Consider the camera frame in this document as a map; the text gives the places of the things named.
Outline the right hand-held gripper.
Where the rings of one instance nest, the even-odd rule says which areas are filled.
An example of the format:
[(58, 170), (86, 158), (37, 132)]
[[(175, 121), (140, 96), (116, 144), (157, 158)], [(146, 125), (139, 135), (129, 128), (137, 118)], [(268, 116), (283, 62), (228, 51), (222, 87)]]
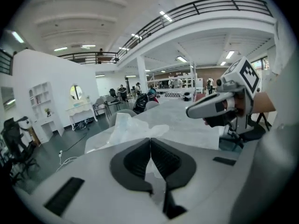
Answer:
[[(254, 106), (260, 77), (255, 68), (244, 56), (231, 66), (217, 80), (217, 92), (201, 98), (186, 109), (186, 115), (192, 119), (203, 119), (210, 127), (228, 126), (236, 134), (253, 129), (249, 117)], [(245, 112), (237, 115), (235, 94), (244, 94)]]

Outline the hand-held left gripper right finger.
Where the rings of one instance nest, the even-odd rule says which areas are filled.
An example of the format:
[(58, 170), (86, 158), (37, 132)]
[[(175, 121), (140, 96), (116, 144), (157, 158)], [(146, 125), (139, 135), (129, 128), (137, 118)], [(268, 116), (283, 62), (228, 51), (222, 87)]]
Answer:
[(188, 184), (196, 172), (196, 162), (190, 155), (157, 138), (151, 139), (150, 149), (151, 158), (166, 182), (163, 213), (173, 219), (186, 209), (175, 203), (171, 192)]

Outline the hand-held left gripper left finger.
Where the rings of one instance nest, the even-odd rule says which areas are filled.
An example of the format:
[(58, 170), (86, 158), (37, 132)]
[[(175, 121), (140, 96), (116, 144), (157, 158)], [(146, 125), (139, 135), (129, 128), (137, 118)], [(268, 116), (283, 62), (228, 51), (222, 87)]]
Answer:
[(152, 185), (145, 181), (150, 155), (149, 138), (140, 140), (117, 153), (110, 161), (110, 172), (113, 178), (128, 190), (152, 193)]

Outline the person's right hand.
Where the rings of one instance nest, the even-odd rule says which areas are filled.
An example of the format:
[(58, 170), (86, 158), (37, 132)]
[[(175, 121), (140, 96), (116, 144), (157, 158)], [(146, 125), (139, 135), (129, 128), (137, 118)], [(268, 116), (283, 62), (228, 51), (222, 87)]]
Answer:
[(245, 96), (244, 94), (235, 94), (235, 109), (238, 116), (243, 116), (245, 112)]

